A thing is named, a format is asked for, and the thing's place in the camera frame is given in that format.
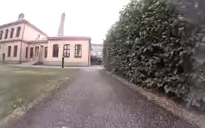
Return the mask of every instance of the foliage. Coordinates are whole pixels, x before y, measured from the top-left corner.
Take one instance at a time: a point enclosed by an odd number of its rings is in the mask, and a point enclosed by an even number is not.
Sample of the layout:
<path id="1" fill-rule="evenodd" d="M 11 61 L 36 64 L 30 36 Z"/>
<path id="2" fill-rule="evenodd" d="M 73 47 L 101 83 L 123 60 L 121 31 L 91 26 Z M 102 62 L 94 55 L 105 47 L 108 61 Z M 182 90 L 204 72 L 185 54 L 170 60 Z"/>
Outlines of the foliage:
<path id="1" fill-rule="evenodd" d="M 198 85 L 205 84 L 205 65 L 198 61 L 198 44 L 205 42 L 205 18 L 191 22 L 196 16 L 205 17 L 197 15 L 204 12 L 205 4 L 197 2 L 203 10 L 186 17 L 190 10 L 181 8 L 184 2 L 131 0 L 106 35 L 104 64 L 107 70 L 139 86 L 205 111 L 205 86 Z"/>

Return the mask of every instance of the asphalt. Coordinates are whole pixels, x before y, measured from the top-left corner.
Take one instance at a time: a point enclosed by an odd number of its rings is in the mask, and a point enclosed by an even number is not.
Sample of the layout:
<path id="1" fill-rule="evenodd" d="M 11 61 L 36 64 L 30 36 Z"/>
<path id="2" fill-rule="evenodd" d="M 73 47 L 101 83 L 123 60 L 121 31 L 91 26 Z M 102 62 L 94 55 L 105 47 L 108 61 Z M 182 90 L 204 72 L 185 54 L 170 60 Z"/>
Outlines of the asphalt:
<path id="1" fill-rule="evenodd" d="M 68 87 L 10 128 L 196 128 L 101 68 L 84 68 Z"/>

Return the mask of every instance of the white sky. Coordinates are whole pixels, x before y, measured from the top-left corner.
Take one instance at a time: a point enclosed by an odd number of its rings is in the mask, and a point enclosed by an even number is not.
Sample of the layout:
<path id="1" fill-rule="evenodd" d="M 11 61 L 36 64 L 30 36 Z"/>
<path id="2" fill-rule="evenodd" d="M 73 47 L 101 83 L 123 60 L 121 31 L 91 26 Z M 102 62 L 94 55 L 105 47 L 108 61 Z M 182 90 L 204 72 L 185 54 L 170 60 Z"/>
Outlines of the white sky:
<path id="1" fill-rule="evenodd" d="M 102 43 L 119 11 L 129 0 L 0 0 L 0 25 L 15 21 L 19 13 L 49 36 L 56 36 L 62 12 L 64 33 L 90 36 Z"/>

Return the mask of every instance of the cream building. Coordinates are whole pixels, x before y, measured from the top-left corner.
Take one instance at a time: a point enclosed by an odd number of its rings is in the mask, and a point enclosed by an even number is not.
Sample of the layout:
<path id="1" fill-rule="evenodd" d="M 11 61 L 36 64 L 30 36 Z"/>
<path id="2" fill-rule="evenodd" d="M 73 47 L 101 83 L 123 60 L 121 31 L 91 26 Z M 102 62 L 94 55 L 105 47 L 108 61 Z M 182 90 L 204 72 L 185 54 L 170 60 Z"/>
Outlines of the cream building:
<path id="1" fill-rule="evenodd" d="M 46 33 L 20 18 L 0 25 L 0 63 L 89 66 L 90 37 L 63 36 L 62 14 L 58 36 Z"/>

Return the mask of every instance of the grass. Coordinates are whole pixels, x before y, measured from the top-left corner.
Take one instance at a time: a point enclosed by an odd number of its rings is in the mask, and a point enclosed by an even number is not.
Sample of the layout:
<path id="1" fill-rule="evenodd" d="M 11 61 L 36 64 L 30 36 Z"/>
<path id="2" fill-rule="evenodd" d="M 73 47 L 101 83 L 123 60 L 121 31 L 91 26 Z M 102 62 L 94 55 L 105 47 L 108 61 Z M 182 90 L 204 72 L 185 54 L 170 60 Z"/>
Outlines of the grass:
<path id="1" fill-rule="evenodd" d="M 76 71 L 0 65 L 0 121 L 65 85 Z"/>

